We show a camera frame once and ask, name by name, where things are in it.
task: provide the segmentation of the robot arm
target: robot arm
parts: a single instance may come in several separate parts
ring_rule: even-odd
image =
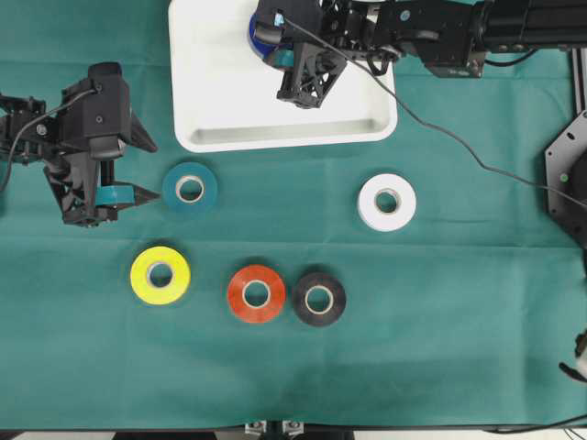
[[[81,94],[85,97],[76,99]],[[119,64],[96,64],[87,78],[63,91],[66,109],[43,118],[17,138],[45,114],[45,102],[0,95],[0,108],[6,112],[0,118],[0,160],[24,165],[44,162],[66,225],[91,227],[116,221],[119,211],[159,197],[115,180],[115,161],[124,156],[127,146],[157,151],[132,112],[129,96]]]
[[[378,76],[404,55],[440,78],[481,78],[489,52],[587,47],[587,0],[260,0],[253,38],[275,48],[265,62],[284,71],[278,98],[303,108],[322,104],[346,60],[284,17]]]

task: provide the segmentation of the black tape roll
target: black tape roll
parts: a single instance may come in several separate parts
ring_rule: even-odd
[[[312,310],[308,296],[314,288],[322,288],[328,293],[328,307],[323,312]],[[293,288],[293,309],[306,324],[314,327],[332,325],[344,313],[347,306],[347,294],[342,284],[326,273],[310,273],[300,279]]]

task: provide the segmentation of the white tray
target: white tray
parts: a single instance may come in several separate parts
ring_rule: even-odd
[[[349,65],[320,109],[278,101],[282,73],[249,46],[257,0],[173,0],[169,8],[175,136],[190,151],[269,149],[375,141],[397,124],[397,107]],[[394,89],[393,73],[383,78]]]

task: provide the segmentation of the red tape roll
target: red tape roll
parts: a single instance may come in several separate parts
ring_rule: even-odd
[[[245,299],[245,290],[252,282],[260,282],[269,290],[267,302],[259,307]],[[265,324],[282,311],[285,304],[285,284],[279,274],[265,266],[254,265],[241,269],[228,284],[228,305],[235,316],[249,324]]]

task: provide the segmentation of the black cable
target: black cable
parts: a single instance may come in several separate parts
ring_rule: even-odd
[[[49,117],[55,113],[59,113],[61,110],[65,110],[65,109],[71,107],[76,102],[78,102],[80,99],[83,99],[86,96],[88,96],[90,94],[95,94],[95,93],[96,93],[96,90],[94,90],[94,89],[82,92],[82,93],[76,95],[75,97],[73,97],[73,99],[71,99],[71,101],[69,103],[62,104],[59,107],[55,107],[52,110],[49,110],[49,112],[45,113],[44,115],[36,117],[32,121],[26,123],[18,131],[17,135],[15,136],[14,141],[12,142],[12,147],[10,148],[10,152],[8,153],[8,160],[7,160],[5,175],[4,175],[4,178],[2,179],[2,183],[0,183],[0,193],[6,189],[6,186],[8,185],[8,181],[10,181],[10,174],[12,173],[12,163],[14,161],[15,153],[17,151],[17,144],[18,144],[18,141],[20,140],[20,138],[22,137],[22,135],[25,133],[25,131],[27,131],[29,128],[33,127],[34,125],[38,124],[39,122],[42,122],[47,117]]]
[[[585,437],[583,437],[582,435],[580,435],[579,433],[577,433],[575,430],[569,429],[569,431],[571,431],[573,434],[577,435],[581,440],[585,440]]]
[[[560,428],[561,426],[567,426],[569,424],[574,424],[575,422],[579,422],[581,420],[587,419],[587,414],[578,415],[577,417],[572,417],[571,419],[561,420],[560,422],[555,422],[551,424],[538,424],[536,426],[532,426],[531,428],[524,428],[524,429],[495,429],[491,431],[485,431],[486,433],[490,434],[525,434],[525,433],[534,433],[535,431],[543,431],[545,429],[552,429],[552,428]]]
[[[493,66],[493,67],[512,67],[512,66],[515,66],[516,64],[519,64],[520,62],[526,61],[528,58],[530,58],[536,54],[537,54],[537,50],[532,49],[526,55],[518,58],[517,60],[513,60],[513,61],[485,60],[485,64],[489,64],[490,66]]]
[[[324,41],[323,39],[321,39],[319,36],[315,35],[314,33],[310,32],[309,30],[306,30],[303,27],[301,27],[299,25],[296,25],[293,21],[289,20],[287,17],[284,17],[283,20],[285,21],[285,23],[287,23],[292,28],[295,28],[298,31],[302,32],[303,34],[306,34],[308,37],[310,37],[312,39],[315,39],[317,42],[319,42],[320,44],[322,44],[325,48],[334,51],[335,53],[337,53],[338,55],[340,55],[341,57],[343,57],[344,59],[346,59],[348,62],[350,62],[350,63],[354,64],[355,66],[357,66],[362,71],[367,72],[370,75],[370,77],[372,77],[372,79],[375,82],[377,82],[379,84],[379,86],[385,92],[387,92],[388,94],[390,94],[393,97],[393,99],[395,100],[395,102],[397,104],[399,104],[405,110],[405,112],[407,114],[409,114],[418,124],[420,124],[423,127],[427,127],[427,128],[432,129],[432,130],[436,130],[436,131],[438,131],[440,133],[443,133],[443,134],[447,135],[448,137],[453,138],[454,140],[456,140],[457,142],[459,142],[464,148],[466,148],[469,151],[469,153],[473,156],[473,158],[475,159],[475,161],[484,170],[489,171],[489,172],[493,172],[493,173],[496,173],[496,174],[501,174],[502,176],[509,177],[510,179],[514,179],[514,180],[516,180],[518,182],[521,182],[521,183],[523,183],[525,185],[532,186],[532,187],[538,188],[540,190],[544,190],[544,191],[548,191],[548,192],[551,192],[551,193],[558,194],[560,197],[562,197],[564,199],[567,199],[567,200],[573,202],[574,204],[577,204],[578,206],[581,206],[581,207],[587,209],[587,203],[583,203],[580,200],[577,200],[574,197],[571,197],[571,196],[567,195],[563,191],[560,191],[560,190],[558,190],[556,188],[552,188],[550,186],[544,185],[542,183],[536,183],[534,181],[529,181],[528,179],[524,179],[523,177],[517,176],[517,175],[513,174],[512,172],[509,172],[509,171],[506,171],[506,170],[500,170],[499,168],[490,167],[488,165],[485,165],[485,163],[481,160],[481,158],[479,157],[479,155],[477,154],[477,152],[475,151],[475,149],[466,140],[464,140],[459,135],[453,133],[452,131],[448,130],[447,128],[444,128],[443,126],[437,126],[436,124],[431,124],[431,123],[425,121],[424,119],[422,119],[404,101],[402,101],[400,98],[398,98],[397,95],[389,87],[387,87],[383,82],[381,82],[380,79],[377,78],[367,67],[365,67],[362,64],[358,63],[357,61],[353,60],[345,52],[343,52],[340,49],[335,48],[334,46],[332,46],[331,44],[327,43],[326,41]]]

